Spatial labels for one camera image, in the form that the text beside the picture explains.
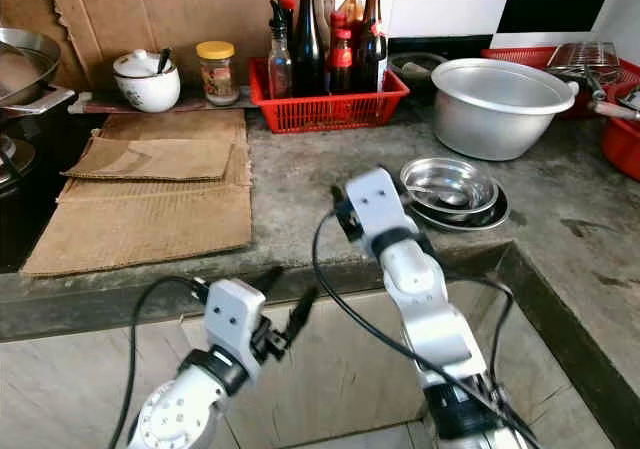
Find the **black tile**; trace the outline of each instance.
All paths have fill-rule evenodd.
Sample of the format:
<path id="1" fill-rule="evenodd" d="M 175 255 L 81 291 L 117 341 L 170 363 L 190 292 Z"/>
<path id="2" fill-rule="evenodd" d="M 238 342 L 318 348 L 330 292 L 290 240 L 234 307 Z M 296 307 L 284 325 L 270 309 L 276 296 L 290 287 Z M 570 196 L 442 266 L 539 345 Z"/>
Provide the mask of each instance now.
<path id="1" fill-rule="evenodd" d="M 451 37 L 396 37 L 389 39 L 389 53 L 431 52 L 446 59 L 480 57 L 491 44 L 491 34 Z"/>
<path id="2" fill-rule="evenodd" d="M 507 0 L 498 32 L 590 31 L 604 0 Z"/>

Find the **gas stove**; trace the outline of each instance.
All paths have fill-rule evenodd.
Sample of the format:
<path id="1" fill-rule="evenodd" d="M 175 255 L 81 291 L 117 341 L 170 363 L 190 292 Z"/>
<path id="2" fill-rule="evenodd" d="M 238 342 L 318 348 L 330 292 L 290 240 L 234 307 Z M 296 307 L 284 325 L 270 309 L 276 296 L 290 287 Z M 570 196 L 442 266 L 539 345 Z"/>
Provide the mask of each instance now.
<path id="1" fill-rule="evenodd" d="M 61 171 L 82 153 L 104 116 L 66 108 L 0 125 L 0 273 L 20 269 L 56 207 Z"/>

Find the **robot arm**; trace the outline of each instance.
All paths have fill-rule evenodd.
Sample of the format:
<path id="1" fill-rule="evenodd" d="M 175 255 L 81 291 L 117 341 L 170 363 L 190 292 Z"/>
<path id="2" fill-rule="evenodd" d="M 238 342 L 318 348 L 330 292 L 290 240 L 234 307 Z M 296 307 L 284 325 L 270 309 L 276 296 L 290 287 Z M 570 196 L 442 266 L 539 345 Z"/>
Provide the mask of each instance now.
<path id="1" fill-rule="evenodd" d="M 449 303 L 442 269 L 431 245 L 405 214 L 384 169 L 346 185 L 336 215 L 347 237 L 376 258 L 386 290 L 398 307 L 405 344 L 444 372 L 490 395 L 486 363 L 460 311 Z M 522 449 L 522 437 L 439 374 L 416 363 L 441 449 Z"/>
<path id="2" fill-rule="evenodd" d="M 129 433 L 129 449 L 209 449 L 230 399 L 247 380 L 258 380 L 269 355 L 284 356 L 316 297 L 317 290 L 309 290 L 280 332 L 262 315 L 262 292 L 237 279 L 208 285 L 200 298 L 211 348 L 191 351 L 176 379 L 149 396 Z"/>

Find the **stacked cardboard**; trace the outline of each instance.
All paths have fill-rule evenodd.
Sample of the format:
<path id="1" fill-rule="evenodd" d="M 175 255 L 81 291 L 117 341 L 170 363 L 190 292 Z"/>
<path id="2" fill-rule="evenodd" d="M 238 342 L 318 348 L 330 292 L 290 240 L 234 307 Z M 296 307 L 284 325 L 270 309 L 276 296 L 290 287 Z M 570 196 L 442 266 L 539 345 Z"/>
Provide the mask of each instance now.
<path id="1" fill-rule="evenodd" d="M 25 274 L 166 261 L 251 240 L 242 110 L 112 115 L 67 174 Z"/>

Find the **glass jar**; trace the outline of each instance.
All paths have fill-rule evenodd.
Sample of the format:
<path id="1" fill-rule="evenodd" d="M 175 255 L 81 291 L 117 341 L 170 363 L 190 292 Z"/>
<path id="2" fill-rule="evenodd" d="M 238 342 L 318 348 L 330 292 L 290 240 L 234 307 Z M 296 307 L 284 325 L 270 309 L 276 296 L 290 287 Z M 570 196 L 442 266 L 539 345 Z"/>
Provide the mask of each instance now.
<path id="1" fill-rule="evenodd" d="M 204 93 L 216 106 L 229 106 L 238 100 L 240 90 L 233 73 L 233 44 L 224 41 L 201 42 L 196 46 Z"/>

